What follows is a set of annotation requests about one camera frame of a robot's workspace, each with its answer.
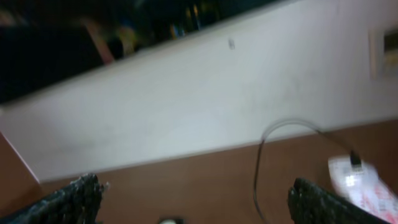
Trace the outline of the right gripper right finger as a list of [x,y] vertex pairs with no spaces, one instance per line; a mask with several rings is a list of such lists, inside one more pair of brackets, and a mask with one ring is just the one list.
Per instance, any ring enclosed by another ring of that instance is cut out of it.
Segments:
[[297,178],[287,204],[295,224],[387,224],[317,184]]

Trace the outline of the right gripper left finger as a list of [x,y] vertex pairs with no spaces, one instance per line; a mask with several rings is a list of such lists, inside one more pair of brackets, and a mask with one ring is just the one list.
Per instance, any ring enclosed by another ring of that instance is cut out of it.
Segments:
[[96,224],[109,184],[85,174],[40,200],[1,218],[1,224]]

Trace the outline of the white power strip red switches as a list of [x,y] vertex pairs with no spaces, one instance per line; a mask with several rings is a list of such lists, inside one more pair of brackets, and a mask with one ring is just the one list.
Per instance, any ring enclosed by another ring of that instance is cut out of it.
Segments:
[[328,170],[336,193],[362,210],[389,223],[397,223],[397,196],[379,178],[376,168],[350,156],[331,157]]

